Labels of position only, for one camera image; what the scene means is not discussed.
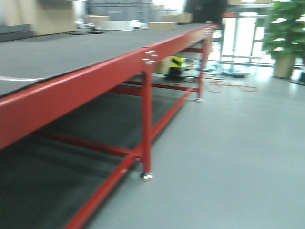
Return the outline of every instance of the yellow and black object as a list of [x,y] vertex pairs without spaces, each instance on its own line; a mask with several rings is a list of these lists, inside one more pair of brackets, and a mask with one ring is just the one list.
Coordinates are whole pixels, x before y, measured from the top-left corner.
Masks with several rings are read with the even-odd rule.
[[185,77],[183,72],[186,68],[186,62],[184,57],[171,56],[171,65],[168,74],[166,74],[167,79],[171,80],[181,80]]

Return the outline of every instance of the person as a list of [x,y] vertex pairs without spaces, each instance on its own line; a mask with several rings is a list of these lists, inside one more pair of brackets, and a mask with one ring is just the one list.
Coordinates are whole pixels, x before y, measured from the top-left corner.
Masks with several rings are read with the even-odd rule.
[[228,7],[227,0],[187,0],[184,12],[193,14],[192,23],[209,21],[223,28],[223,13]]

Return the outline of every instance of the potted plant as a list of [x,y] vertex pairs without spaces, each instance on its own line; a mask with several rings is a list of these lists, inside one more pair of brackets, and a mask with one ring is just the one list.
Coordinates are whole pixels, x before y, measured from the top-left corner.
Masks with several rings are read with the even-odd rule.
[[274,76],[290,78],[297,57],[305,56],[305,0],[276,1],[263,50],[275,60]]

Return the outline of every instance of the green leaves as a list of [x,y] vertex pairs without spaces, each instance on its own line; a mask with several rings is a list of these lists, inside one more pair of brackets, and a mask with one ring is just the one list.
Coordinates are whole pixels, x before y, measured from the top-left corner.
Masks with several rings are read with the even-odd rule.
[[280,54],[305,56],[305,0],[275,2],[267,34],[262,39],[263,50],[275,59]]

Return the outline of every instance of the gray tabletop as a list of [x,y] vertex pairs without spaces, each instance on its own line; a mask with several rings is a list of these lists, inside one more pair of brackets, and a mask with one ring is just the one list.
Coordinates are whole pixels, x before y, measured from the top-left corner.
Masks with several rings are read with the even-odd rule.
[[[21,79],[46,80],[202,26],[187,24],[176,30],[111,31],[93,35],[53,34],[0,43],[0,96],[35,83]],[[3,80],[5,77],[16,80]]]

